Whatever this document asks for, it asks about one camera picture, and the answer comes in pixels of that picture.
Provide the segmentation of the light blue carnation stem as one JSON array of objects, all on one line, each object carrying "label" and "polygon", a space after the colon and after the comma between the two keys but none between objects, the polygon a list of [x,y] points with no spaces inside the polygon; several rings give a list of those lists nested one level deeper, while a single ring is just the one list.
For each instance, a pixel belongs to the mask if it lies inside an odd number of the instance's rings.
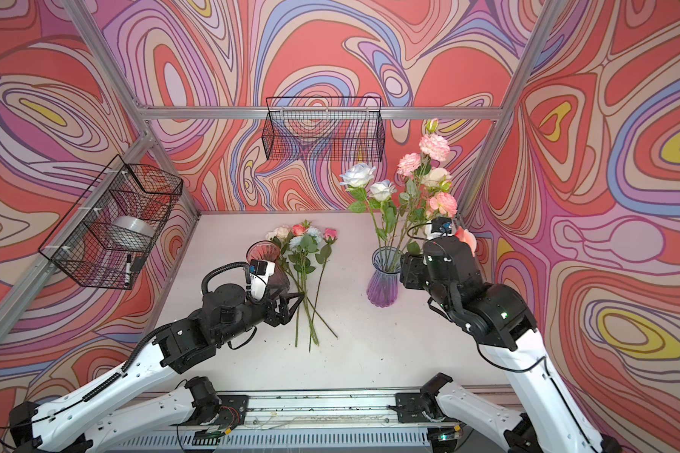
[{"label": "light blue carnation stem", "polygon": [[[308,221],[308,220],[304,220],[300,224],[306,224],[306,226],[308,226],[308,228],[313,227],[312,222]],[[317,243],[311,237],[311,245],[310,245],[309,251],[311,252],[310,262],[311,262],[312,267],[311,267],[311,272],[308,276],[308,279],[309,279],[310,275],[313,274],[315,272],[315,270],[317,270],[318,264],[315,261],[315,253],[317,252],[317,249],[318,249]],[[317,336],[317,329],[315,327],[313,327],[313,328],[310,327],[310,315],[311,315],[313,302],[312,302],[312,297],[311,297],[311,291],[308,287],[308,283],[307,283],[307,291],[308,291],[307,296],[308,296],[308,301],[309,301],[309,314],[306,315],[307,321],[308,321],[308,328],[309,328],[308,350],[311,351],[312,347],[316,347],[317,345],[319,345],[319,339],[318,339],[318,336]]]}]

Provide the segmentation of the blue white rose stem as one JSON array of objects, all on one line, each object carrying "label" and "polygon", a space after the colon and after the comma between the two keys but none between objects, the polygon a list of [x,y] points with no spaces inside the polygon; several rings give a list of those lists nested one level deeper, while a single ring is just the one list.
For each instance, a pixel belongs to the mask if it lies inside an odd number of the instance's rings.
[{"label": "blue white rose stem", "polygon": [[393,249],[399,222],[398,207],[393,196],[396,186],[390,180],[373,183],[369,187],[368,202],[374,219],[374,230],[379,247],[387,254]]}]

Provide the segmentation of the red pink rose stem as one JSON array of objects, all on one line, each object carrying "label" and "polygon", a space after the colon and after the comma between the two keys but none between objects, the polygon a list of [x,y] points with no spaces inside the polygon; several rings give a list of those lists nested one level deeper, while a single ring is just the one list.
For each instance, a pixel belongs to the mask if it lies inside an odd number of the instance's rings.
[{"label": "red pink rose stem", "polygon": [[303,221],[293,226],[292,234],[289,259],[296,274],[298,290],[306,296],[304,307],[310,330],[308,350],[311,350],[319,346],[315,322],[320,321],[335,336],[332,328],[318,313],[317,303],[332,258],[332,248],[338,240],[338,231],[335,228],[318,228],[311,221]]}]

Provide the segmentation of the pink carnation stem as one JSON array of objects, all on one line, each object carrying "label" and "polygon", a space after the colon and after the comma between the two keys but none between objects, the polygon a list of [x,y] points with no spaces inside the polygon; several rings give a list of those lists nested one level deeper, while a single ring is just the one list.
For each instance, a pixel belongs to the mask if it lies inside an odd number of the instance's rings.
[{"label": "pink carnation stem", "polygon": [[438,128],[437,118],[428,120],[419,139],[419,151],[405,155],[398,165],[397,173],[404,183],[399,195],[400,211],[408,223],[410,211],[419,198],[437,192],[451,194],[453,188],[451,173],[444,167],[451,147]]}]

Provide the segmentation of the cream white rose stem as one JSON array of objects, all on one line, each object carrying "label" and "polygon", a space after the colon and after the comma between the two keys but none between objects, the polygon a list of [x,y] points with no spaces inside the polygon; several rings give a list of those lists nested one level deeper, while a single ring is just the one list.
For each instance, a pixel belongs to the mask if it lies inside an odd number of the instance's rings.
[{"label": "cream white rose stem", "polygon": [[374,232],[379,247],[386,247],[388,236],[383,228],[382,202],[378,201],[370,192],[371,183],[375,180],[377,168],[367,163],[357,163],[340,177],[340,185],[351,196],[352,202],[348,210],[351,213],[368,213],[371,216]]}]

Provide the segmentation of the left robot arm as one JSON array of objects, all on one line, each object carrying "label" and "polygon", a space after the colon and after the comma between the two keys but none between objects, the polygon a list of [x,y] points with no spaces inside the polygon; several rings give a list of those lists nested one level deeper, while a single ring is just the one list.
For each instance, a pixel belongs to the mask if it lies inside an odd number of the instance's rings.
[{"label": "left robot arm", "polygon": [[52,401],[22,403],[9,413],[9,434],[18,452],[105,452],[138,434],[186,422],[201,424],[221,404],[205,377],[139,404],[132,400],[152,387],[177,379],[215,356],[245,332],[265,323],[288,324],[302,293],[250,290],[227,283],[202,291],[202,306],[187,317],[156,328],[141,339],[119,366],[103,377]]}]

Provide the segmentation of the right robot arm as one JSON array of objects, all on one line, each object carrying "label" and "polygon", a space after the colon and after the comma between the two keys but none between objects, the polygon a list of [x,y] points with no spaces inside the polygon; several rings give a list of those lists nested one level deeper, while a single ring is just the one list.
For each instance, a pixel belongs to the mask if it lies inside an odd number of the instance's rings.
[{"label": "right robot arm", "polygon": [[483,280],[468,243],[455,236],[430,239],[421,251],[403,255],[400,281],[426,292],[432,311],[474,339],[480,357],[504,372],[522,406],[508,410],[438,373],[419,391],[425,417],[458,420],[505,452],[623,449],[583,415],[526,302],[511,287]]}]

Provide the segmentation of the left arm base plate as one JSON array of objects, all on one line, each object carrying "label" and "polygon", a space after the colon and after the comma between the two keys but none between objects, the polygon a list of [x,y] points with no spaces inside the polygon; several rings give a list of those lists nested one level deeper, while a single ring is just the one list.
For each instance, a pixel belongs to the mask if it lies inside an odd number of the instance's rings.
[{"label": "left arm base plate", "polygon": [[192,403],[193,411],[180,426],[219,426],[236,428],[243,425],[247,415],[247,394],[221,394],[207,396]]}]

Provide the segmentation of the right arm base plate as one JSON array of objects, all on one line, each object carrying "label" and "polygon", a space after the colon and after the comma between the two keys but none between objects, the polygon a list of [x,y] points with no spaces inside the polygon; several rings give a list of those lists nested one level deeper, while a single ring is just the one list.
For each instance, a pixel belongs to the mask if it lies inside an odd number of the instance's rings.
[{"label": "right arm base plate", "polygon": [[402,424],[457,422],[457,419],[442,413],[440,407],[428,394],[421,394],[419,391],[396,393],[395,403],[389,408],[396,413],[398,421]]}]

